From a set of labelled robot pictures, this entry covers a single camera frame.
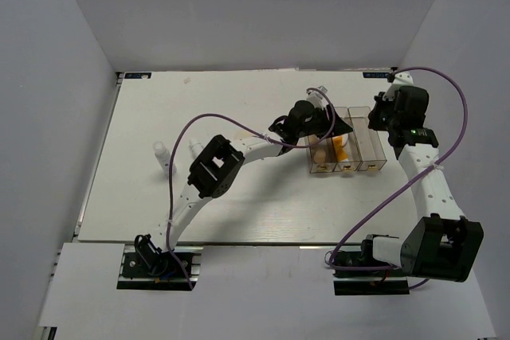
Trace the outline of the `gourd-shaped peach makeup sponge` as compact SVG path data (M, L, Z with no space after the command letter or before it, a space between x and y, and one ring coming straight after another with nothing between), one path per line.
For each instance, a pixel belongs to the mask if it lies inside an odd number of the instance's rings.
M317 144L319 141L320 141L320 139L319 139L319 138L317 138L317 137L316 137L316 136L314 136L314 135L311 135L311 136L309 136L309 137L308 137L308 143L309 143L310 145L315 145L315 144Z

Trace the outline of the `orange sunscreen tube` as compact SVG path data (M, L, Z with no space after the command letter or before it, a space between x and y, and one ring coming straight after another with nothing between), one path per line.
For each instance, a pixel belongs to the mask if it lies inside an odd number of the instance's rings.
M345 147L341 144L340 136L333 137L332 139L333 148L335 151L335 158L337 162L347 161L348 153L347 153L347 145Z

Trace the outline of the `white frosted cream jar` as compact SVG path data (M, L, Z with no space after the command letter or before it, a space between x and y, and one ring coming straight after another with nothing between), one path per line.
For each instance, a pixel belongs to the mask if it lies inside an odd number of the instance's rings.
M165 169L170 165L171 154L168 148L161 141L156 141L153 143L153 151L156 159L159 162L159 165Z

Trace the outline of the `white oval sunscreen bottle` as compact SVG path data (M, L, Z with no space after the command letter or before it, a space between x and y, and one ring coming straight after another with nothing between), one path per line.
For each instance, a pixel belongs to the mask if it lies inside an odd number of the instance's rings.
M348 143L348 140L349 140L349 134L341 135L340 138L341 138L342 146L345 147L347 145L347 143Z

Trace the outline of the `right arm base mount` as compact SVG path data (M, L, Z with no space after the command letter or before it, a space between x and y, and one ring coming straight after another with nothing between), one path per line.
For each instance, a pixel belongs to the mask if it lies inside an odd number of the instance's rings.
M347 270L333 270L335 296L390 296L408 295L410 286L400 269L359 270L382 267L383 263L369 259L361 244L344 245L335 256L336 266Z

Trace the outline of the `white pink teal spray bottle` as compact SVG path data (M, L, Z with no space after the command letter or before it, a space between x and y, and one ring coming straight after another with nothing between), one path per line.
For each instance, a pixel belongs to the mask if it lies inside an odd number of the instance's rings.
M189 139L189 149L193 159L196 159L204 150L202 143L195 138Z

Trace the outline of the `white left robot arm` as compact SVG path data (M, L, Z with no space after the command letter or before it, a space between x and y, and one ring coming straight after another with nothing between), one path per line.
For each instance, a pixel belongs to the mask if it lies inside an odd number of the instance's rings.
M276 118L269 126L270 135L255 131L247 139L230 141L215 135L190 164L182 191L175 196L169 183L170 208L164 247L153 244L151 236L135 238L135 253L150 276L160 277L178 267L173 256L175 245L185 228L207 203L224 195L240 169L251 162L275 158L299 147L298 141L314 135L319 142L353 132L330 104L299 100L287 115Z

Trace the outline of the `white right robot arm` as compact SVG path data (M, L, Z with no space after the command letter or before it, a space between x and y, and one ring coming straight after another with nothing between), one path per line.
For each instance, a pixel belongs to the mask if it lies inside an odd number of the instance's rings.
M375 97L368 127L385 131L403 168L418 223L402 238L371 235L360 267L376 276L388 264L406 276L465 281L484 237L482 226L458 207L439 164L438 140L424 126L429 94L412 85L392 85Z

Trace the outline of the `round peach makeup sponge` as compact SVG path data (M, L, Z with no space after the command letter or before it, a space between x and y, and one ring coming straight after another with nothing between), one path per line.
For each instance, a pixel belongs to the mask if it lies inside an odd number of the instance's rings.
M328 155L326 150L324 149L317 149L313 155L313 161L317 164L322 164L327 161Z

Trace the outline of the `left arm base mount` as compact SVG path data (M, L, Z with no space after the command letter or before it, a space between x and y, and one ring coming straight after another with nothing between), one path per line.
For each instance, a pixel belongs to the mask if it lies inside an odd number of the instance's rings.
M176 248L175 255L186 269L186 274L179 264L168 253L163 253L163 259L151 270L135 252L133 247L124 251L117 290L132 291L191 291L198 282L201 266L202 248Z

